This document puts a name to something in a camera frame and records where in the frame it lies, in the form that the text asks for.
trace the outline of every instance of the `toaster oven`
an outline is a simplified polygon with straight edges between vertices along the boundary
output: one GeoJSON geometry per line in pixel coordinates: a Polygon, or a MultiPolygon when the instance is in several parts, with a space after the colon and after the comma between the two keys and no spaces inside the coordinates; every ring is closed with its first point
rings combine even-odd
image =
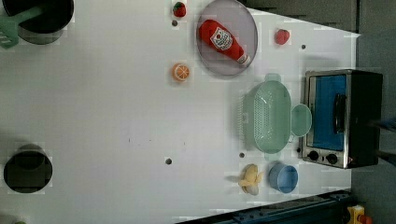
{"type": "Polygon", "coordinates": [[[303,160],[338,168],[378,164],[382,75],[357,70],[309,71],[304,102],[312,127],[303,139],[303,160]]]}

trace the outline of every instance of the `gray plate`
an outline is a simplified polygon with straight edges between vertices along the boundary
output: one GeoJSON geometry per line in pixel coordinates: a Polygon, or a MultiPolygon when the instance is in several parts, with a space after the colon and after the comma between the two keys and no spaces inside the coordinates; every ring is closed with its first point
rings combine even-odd
{"type": "Polygon", "coordinates": [[[247,8],[234,0],[216,0],[207,5],[198,20],[196,39],[198,50],[206,67],[221,75],[237,75],[247,69],[253,62],[258,45],[257,27],[253,17],[247,8]],[[216,52],[201,40],[198,29],[208,19],[218,21],[235,36],[239,45],[250,56],[251,61],[247,66],[216,52]]]}

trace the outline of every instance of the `oven window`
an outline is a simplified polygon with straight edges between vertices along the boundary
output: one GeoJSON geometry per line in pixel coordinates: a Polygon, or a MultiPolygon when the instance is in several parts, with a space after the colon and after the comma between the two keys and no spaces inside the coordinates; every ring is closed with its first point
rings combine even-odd
{"type": "Polygon", "coordinates": [[[334,129],[334,107],[336,99],[347,94],[347,76],[311,77],[310,91],[312,92],[309,93],[308,104],[313,112],[313,122],[307,135],[307,145],[336,151],[344,150],[344,133],[334,129]]]}

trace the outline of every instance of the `red ketchup bottle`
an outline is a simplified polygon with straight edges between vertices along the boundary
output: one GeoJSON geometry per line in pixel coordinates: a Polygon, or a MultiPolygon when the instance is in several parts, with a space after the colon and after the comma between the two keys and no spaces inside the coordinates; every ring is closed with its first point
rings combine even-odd
{"type": "Polygon", "coordinates": [[[235,37],[220,23],[207,20],[199,28],[201,39],[217,52],[227,55],[246,66],[250,62],[250,57],[236,42],[235,37]]]}

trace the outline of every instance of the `blue bowl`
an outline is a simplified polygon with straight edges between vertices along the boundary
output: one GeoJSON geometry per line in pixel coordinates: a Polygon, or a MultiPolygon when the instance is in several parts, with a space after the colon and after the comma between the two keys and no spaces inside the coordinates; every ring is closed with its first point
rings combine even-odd
{"type": "Polygon", "coordinates": [[[297,170],[290,165],[277,164],[270,171],[270,186],[282,193],[292,192],[297,185],[297,170]]]}

